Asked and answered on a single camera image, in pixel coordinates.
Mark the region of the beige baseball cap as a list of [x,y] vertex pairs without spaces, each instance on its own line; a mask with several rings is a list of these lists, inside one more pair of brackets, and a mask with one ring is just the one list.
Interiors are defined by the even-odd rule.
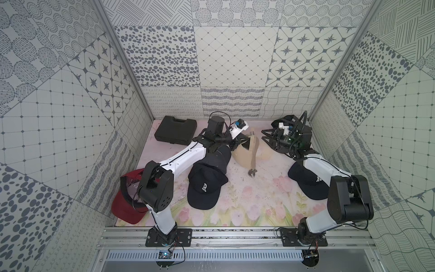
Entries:
[[248,141],[239,145],[235,151],[232,152],[233,159],[242,167],[249,171],[256,170],[256,157],[259,148],[259,139],[250,131],[248,134]]

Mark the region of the dark grey baseball cap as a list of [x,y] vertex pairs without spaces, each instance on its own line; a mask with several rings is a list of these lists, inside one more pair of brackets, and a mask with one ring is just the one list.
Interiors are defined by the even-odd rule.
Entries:
[[278,128],[279,123],[283,123],[284,126],[291,126],[298,129],[302,129],[305,126],[306,122],[307,122],[307,118],[304,115],[302,115],[301,118],[298,118],[297,116],[292,114],[274,120],[271,123],[271,125],[273,128]]

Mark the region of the black cap with white logo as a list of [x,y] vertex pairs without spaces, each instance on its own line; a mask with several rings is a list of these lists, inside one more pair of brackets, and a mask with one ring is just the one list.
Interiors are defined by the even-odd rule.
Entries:
[[220,169],[196,163],[188,174],[187,199],[191,207],[198,210],[212,209],[218,202],[222,186],[228,178]]

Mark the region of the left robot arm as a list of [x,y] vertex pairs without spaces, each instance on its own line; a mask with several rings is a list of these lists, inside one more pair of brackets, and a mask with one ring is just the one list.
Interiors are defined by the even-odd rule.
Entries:
[[221,188],[228,182],[227,166],[231,152],[249,141],[244,134],[249,125],[239,119],[230,125],[213,112],[207,128],[193,138],[191,144],[167,160],[146,164],[137,189],[137,196],[150,211],[155,225],[149,235],[150,247],[183,244],[170,204],[174,195],[174,180],[186,170],[188,174],[188,203],[198,210],[213,208]]

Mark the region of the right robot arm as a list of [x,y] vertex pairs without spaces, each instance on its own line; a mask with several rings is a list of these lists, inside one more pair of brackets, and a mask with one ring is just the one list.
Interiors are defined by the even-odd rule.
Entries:
[[340,169],[312,147],[312,129],[305,115],[285,116],[271,125],[262,131],[262,140],[294,160],[288,177],[308,198],[327,202],[325,210],[300,220],[296,231],[300,244],[318,245],[327,231],[373,219],[368,180]]

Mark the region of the black cap behind front cap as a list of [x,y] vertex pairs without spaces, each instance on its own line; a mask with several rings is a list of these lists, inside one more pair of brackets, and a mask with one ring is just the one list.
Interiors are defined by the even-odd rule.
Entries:
[[227,167],[231,157],[230,148],[224,145],[220,146],[214,153],[207,153],[205,158],[198,161],[198,163],[215,167],[224,174],[227,174]]

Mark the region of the black cap at right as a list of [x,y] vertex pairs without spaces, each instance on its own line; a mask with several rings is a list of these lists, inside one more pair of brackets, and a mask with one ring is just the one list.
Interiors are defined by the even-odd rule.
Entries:
[[288,171],[288,177],[297,182],[302,192],[310,199],[327,199],[329,186],[301,162],[294,163]]

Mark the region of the red baseball cap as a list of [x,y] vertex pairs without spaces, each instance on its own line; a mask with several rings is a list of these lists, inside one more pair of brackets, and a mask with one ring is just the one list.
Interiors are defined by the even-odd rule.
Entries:
[[111,211],[118,219],[129,224],[139,223],[148,208],[137,195],[143,169],[137,169],[120,177],[120,190],[112,202]]

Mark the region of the black plastic tool case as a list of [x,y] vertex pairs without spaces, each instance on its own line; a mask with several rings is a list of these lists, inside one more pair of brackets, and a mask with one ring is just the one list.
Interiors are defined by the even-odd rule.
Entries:
[[197,121],[165,116],[154,136],[157,141],[189,146],[197,129]]

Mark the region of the orange handled adjustable wrench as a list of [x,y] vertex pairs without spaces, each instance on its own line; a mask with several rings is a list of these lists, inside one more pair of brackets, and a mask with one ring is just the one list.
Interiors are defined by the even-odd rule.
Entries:
[[250,169],[248,171],[248,176],[254,178],[256,176],[257,170],[256,169]]

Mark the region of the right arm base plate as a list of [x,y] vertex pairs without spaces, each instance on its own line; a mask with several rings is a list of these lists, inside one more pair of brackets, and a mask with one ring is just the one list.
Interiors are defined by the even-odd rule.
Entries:
[[281,239],[284,247],[312,246],[327,247],[325,233],[299,232],[296,228],[280,227],[276,230],[278,238]]

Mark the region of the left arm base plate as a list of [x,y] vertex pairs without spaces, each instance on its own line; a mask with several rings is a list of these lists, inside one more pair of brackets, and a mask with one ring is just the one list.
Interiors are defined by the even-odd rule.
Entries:
[[146,247],[169,247],[179,245],[183,247],[191,246],[193,230],[191,228],[173,228],[169,234],[164,234],[153,227],[148,231]]

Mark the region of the aluminium front rail frame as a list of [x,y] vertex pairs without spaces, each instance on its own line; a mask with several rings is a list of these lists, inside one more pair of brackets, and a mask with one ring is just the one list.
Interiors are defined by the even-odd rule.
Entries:
[[108,227],[93,272],[384,272],[368,231],[327,232],[327,246],[285,241],[282,228],[191,227],[174,248],[152,242],[148,227]]

